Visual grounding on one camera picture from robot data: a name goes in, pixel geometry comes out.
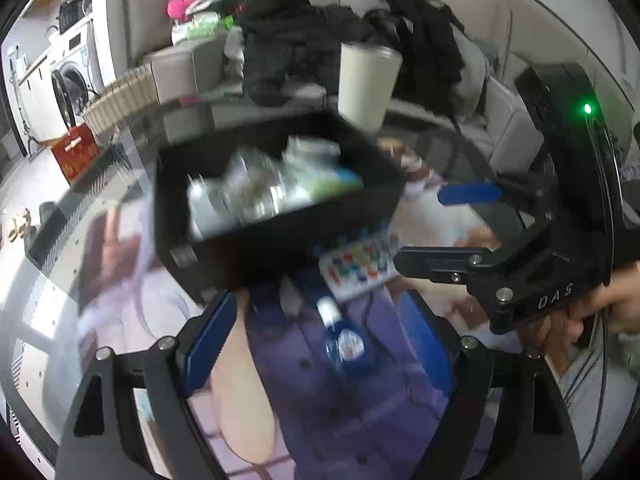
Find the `person's right hand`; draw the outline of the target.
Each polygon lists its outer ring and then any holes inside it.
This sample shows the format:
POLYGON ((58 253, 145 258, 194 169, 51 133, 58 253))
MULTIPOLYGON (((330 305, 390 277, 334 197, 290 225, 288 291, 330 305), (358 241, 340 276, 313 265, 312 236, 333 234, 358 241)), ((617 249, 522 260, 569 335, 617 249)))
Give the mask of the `person's right hand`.
POLYGON ((518 336, 523 347, 538 349, 563 375, 572 362, 570 346, 584 331, 584 319, 606 308, 611 309, 611 332, 639 333, 638 262, 615 271, 608 286, 598 286, 566 310, 555 311, 548 318, 521 328, 518 336))

